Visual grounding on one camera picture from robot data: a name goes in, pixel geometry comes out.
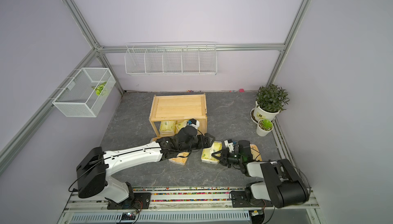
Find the green tissue pack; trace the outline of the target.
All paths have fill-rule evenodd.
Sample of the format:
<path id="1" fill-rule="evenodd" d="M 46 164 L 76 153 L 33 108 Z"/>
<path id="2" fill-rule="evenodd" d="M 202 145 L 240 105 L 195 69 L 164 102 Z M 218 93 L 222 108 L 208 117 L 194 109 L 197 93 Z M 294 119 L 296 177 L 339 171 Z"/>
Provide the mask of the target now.
<path id="1" fill-rule="evenodd" d="M 174 135 L 176 132 L 176 122 L 161 121 L 159 132 L 161 135 Z"/>
<path id="2" fill-rule="evenodd" d="M 176 122 L 176 133 L 178 133 L 182 128 L 188 125 L 188 120 L 177 121 Z"/>
<path id="3" fill-rule="evenodd" d="M 222 142 L 215 141 L 209 148 L 204 148 L 201 155 L 201 161 L 203 163 L 217 165 L 219 160 L 212 156 L 213 153 L 218 152 L 222 149 Z"/>

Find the wooden two-tier shelf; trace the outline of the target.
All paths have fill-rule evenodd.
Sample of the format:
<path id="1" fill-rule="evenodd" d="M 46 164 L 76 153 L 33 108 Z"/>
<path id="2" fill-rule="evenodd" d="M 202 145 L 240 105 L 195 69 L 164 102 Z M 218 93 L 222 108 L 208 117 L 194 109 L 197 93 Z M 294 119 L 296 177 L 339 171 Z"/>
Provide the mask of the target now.
<path id="1" fill-rule="evenodd" d="M 199 131 L 207 133 L 207 101 L 205 94 L 154 96 L 149 121 L 157 137 L 162 137 L 155 123 L 196 119 Z"/>

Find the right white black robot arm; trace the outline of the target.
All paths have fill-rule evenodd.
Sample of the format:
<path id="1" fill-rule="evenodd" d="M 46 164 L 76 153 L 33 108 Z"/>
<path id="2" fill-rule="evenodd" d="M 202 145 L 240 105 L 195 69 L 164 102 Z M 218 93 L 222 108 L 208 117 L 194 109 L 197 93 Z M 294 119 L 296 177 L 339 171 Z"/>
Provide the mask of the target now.
<path id="1" fill-rule="evenodd" d="M 260 179 L 247 184 L 244 190 L 229 193 L 234 208 L 272 206 L 279 209 L 309 200 L 311 191 L 288 159 L 258 161 L 254 152 L 249 141 L 241 140 L 211 153 L 221 165 Z"/>

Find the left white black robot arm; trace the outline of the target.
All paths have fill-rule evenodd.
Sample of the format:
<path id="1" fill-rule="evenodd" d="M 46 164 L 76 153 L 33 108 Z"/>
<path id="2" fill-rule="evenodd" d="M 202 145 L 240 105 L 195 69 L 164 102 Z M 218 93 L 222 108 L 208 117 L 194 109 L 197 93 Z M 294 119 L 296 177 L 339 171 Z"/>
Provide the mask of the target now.
<path id="1" fill-rule="evenodd" d="M 214 136 L 203 134 L 188 125 L 172 137 L 153 139 L 134 148 L 103 151 L 101 147 L 95 147 L 76 167 L 78 197 L 100 195 L 120 204 L 132 199 L 133 194 L 131 184 L 113 178 L 115 173 L 146 163 L 177 158 L 181 152 L 192 153 L 209 148 L 214 141 Z"/>

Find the small potted succulent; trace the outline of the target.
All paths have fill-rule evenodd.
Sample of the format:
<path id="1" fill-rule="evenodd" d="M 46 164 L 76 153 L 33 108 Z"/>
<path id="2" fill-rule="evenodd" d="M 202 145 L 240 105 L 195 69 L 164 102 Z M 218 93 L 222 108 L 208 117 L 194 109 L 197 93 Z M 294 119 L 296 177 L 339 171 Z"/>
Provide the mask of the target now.
<path id="1" fill-rule="evenodd" d="M 260 137 L 266 136 L 273 130 L 273 123 L 268 119 L 261 119 L 258 121 L 256 133 Z"/>

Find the large potted green plant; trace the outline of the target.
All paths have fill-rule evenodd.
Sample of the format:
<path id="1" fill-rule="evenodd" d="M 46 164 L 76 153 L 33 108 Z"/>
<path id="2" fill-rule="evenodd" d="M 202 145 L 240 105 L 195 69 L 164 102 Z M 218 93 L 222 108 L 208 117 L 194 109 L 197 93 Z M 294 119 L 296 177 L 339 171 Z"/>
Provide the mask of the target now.
<path id="1" fill-rule="evenodd" d="M 255 123 L 263 119 L 273 122 L 275 117 L 285 110 L 285 105 L 288 105 L 289 101 L 288 92 L 282 87 L 274 84 L 262 86 L 257 92 L 255 107 L 250 113 L 251 118 Z"/>

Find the green leaf toy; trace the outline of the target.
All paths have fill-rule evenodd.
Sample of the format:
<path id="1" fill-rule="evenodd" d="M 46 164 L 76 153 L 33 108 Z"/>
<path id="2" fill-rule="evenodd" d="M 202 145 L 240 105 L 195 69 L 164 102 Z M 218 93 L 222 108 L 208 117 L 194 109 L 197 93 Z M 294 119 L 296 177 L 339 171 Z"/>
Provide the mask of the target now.
<path id="1" fill-rule="evenodd" d="M 92 87 L 92 89 L 94 90 L 97 96 L 106 96 L 107 90 L 105 89 L 105 87 L 106 87 L 106 82 L 103 82 L 102 84 L 96 87 Z"/>

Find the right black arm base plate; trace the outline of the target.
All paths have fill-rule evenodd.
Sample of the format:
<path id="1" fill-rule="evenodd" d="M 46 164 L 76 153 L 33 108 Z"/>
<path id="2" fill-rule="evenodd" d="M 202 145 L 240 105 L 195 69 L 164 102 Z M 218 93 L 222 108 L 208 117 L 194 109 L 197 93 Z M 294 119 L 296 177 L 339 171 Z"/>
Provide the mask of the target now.
<path id="1" fill-rule="evenodd" d="M 273 207 L 273 204 L 269 200 L 247 198 L 245 191 L 230 191 L 229 199 L 231 200 L 233 208 Z"/>

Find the aluminium front rail frame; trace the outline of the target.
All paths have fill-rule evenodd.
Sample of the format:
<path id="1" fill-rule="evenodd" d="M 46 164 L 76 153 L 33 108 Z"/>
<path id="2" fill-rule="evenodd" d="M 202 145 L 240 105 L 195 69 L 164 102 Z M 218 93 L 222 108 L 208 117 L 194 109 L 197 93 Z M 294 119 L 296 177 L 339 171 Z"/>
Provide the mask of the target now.
<path id="1" fill-rule="evenodd" d="M 240 187 L 135 188 L 150 192 L 148 209 L 108 210 L 108 200 L 81 199 L 71 194 L 60 224 L 325 224 L 316 197 L 303 204 L 275 207 L 233 208 L 230 191 Z"/>

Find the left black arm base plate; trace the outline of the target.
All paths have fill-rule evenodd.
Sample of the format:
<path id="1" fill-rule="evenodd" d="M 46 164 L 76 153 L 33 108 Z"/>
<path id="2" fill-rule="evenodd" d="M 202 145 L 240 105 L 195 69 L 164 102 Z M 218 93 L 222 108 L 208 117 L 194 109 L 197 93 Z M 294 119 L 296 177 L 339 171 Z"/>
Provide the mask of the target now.
<path id="1" fill-rule="evenodd" d="M 115 203 L 114 201 L 109 201 L 107 209 L 108 210 L 126 210 L 126 209 L 148 209 L 150 205 L 151 193 L 150 192 L 137 192 L 133 196 L 127 198 L 121 203 Z"/>

